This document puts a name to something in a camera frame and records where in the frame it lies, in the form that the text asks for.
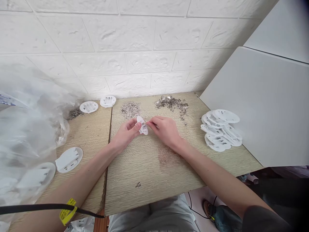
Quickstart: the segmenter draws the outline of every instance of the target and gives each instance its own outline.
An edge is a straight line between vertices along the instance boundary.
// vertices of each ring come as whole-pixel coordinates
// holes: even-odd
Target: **wood grain surface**
[[[67,180],[69,177],[74,175],[82,166],[84,166],[94,155],[104,146],[108,144],[109,131],[110,131],[110,120],[111,120],[112,108],[103,108],[99,106],[98,110],[91,114],[84,114],[83,116],[78,116],[75,119],[69,121],[70,132],[66,143],[57,148],[57,158],[71,147],[80,147],[83,150],[83,158],[79,165],[72,171],[67,173],[56,174],[44,191],[41,197],[37,200],[36,204],[43,202],[44,198],[52,193],[62,182]],[[105,199],[105,173],[97,181],[88,197],[86,198],[82,209],[90,210],[91,212],[98,213],[104,207]],[[87,217],[88,215],[83,215],[77,213],[73,218],[74,220]],[[16,220],[10,227],[13,230],[21,221],[23,217]]]
[[[206,146],[205,132],[200,129],[201,117],[209,109],[193,92],[173,94],[188,103],[187,125],[180,121],[179,110],[174,113],[168,108],[156,109],[154,102],[160,96],[119,99],[113,106],[111,135],[115,136],[125,118],[120,114],[124,102],[139,102],[142,116],[149,120],[155,115],[173,118],[183,138],[202,154],[207,155],[234,176],[262,169],[261,164],[244,146],[232,147],[216,152]],[[205,186],[189,164],[178,154],[164,145],[148,128],[148,135],[136,137],[108,167],[105,215],[126,211],[186,191]]]

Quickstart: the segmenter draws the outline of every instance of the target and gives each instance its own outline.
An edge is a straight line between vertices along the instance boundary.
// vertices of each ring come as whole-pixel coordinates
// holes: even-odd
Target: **right hand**
[[[177,130],[176,122],[171,118],[154,116],[146,124],[154,131],[156,136],[167,146],[176,151],[184,143]]]

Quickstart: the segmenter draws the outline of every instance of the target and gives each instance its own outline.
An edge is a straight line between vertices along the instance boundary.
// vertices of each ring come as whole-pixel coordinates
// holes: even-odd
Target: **black sleeve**
[[[261,206],[249,207],[242,222],[243,232],[290,232],[292,228],[280,216]]]

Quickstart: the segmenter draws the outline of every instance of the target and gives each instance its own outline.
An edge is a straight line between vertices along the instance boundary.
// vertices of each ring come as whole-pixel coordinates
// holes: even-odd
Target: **yellow tag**
[[[68,202],[67,205],[72,205],[74,206],[76,204],[76,201],[71,198]],[[59,218],[62,222],[62,224],[65,226],[74,216],[75,212],[77,210],[77,207],[75,206],[74,209],[72,211],[68,210],[68,209],[63,209],[61,210],[60,214],[59,214]]]

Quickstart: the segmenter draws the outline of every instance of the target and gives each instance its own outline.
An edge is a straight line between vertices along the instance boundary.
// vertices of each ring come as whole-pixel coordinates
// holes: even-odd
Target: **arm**
[[[131,119],[123,123],[113,140],[101,149],[85,166],[61,184],[44,199],[43,204],[66,204],[70,198],[76,200],[76,206],[81,207],[91,189],[103,174],[111,161],[120,154],[127,145],[138,136],[141,123]],[[65,226],[59,219],[61,210],[42,210],[29,213],[16,231],[54,232],[64,231]]]
[[[250,206],[262,206],[272,211],[245,184],[181,138],[174,120],[155,116],[147,122],[147,125],[167,146],[181,155],[206,185],[241,218]]]

